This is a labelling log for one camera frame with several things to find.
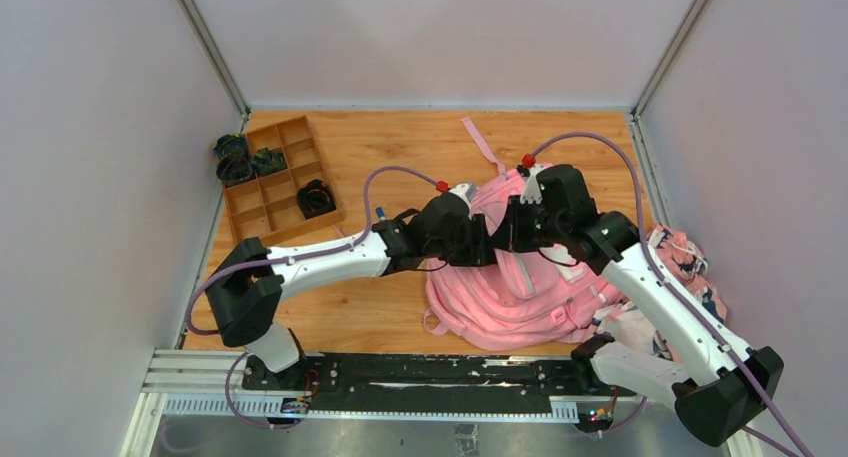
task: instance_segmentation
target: pink backpack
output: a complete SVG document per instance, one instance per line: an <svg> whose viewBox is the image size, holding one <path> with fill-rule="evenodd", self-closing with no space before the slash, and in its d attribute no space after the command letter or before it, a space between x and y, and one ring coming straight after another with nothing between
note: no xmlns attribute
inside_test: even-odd
<svg viewBox="0 0 848 457"><path fill-rule="evenodd" d="M501 175L482 186L471 201L475 213L486 216L492 233L500 225L510 195L521 194L524 180L516 170L505 172L470 120L463 119L483 154L498 164ZM544 251L560 262L570 258L563 247ZM616 304L621 292L585 265L567 268L533 253L495 251L498 265L447 266L428 273L430 308L424 327L442 335L448 330L489 351L505 351L550 341L582 342L592 335L595 312ZM430 262L431 268L440 262ZM439 323L428 326L428 317Z"/></svg>

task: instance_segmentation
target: wooden tabletop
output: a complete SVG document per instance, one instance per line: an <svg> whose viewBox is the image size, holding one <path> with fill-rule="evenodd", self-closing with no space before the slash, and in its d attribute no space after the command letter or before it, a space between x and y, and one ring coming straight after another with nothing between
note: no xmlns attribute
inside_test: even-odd
<svg viewBox="0 0 848 457"><path fill-rule="evenodd" d="M623 147L637 164L624 115L615 112L257 111L251 115L248 129L304 114L312 122L336 198L346 213L339 225L346 235L359 232L364 226L362 185L377 167L404 165L451 184L472 181L482 185L491 180L497 170L483 157L460 122L466 116L471 117L492 151L508 167L517 165L524 154L550 137L571 131L606 136ZM599 210L619 210L635 222L629 173L618 155L603 144L588 139L559 142L541 154L539 161L576 166L583 172ZM377 177L370 189L372 205L382 206L390 217L407 208L421 208L435 195L431 185L401 173ZM647 197L642 205L646 216L650 216ZM335 238L335 230L326 228L279 245ZM233 246L227 219L222 218L207 276ZM422 317L428 307L425 279L426 274L421 272L403 272L379 279L339 282L294 296L287 296L284 291L276 319L295 332L306 351L491 353L453 333L436 336L423 329ZM194 322L201 328L214 327L205 298L195 307ZM224 347L217 336L189 334L184 348ZM549 343L498 354L557 355L568 354L571 348Z"/></svg>

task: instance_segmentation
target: gray wall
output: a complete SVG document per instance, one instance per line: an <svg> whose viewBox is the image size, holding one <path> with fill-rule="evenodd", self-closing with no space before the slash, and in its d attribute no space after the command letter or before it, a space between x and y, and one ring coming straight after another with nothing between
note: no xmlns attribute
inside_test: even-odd
<svg viewBox="0 0 848 457"><path fill-rule="evenodd" d="M0 0L3 455L118 451L237 117L175 0Z"/></svg>
<svg viewBox="0 0 848 457"><path fill-rule="evenodd" d="M678 225L732 327L783 356L777 402L817 455L845 455L848 420L846 22L845 0L714 0L645 119Z"/></svg>
<svg viewBox="0 0 848 457"><path fill-rule="evenodd" d="M635 103L692 0L196 1L254 106L491 107Z"/></svg>

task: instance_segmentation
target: wooden organizer box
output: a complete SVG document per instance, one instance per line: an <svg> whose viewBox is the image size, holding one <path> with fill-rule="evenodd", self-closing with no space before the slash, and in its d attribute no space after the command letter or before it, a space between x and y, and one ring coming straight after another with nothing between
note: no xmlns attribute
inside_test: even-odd
<svg viewBox="0 0 848 457"><path fill-rule="evenodd" d="M245 137L251 155L264 148L281 151L287 168L224 188L235 242L259 237L263 245L273 245L344 220L306 117L269 125L248 132ZM297 191L313 179L330 187L336 210L306 219L297 205Z"/></svg>

